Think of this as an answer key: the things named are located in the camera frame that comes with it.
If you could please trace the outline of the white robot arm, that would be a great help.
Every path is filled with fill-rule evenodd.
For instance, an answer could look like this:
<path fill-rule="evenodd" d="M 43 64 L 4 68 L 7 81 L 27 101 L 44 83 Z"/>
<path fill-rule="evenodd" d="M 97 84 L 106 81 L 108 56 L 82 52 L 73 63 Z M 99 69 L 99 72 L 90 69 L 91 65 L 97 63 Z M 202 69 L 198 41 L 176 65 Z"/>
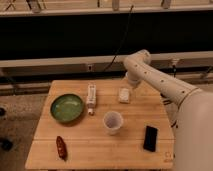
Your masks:
<path fill-rule="evenodd" d="M 143 49 L 124 58 L 130 85 L 145 81 L 178 106 L 173 171 L 213 171 L 213 92 L 150 66 Z"/>

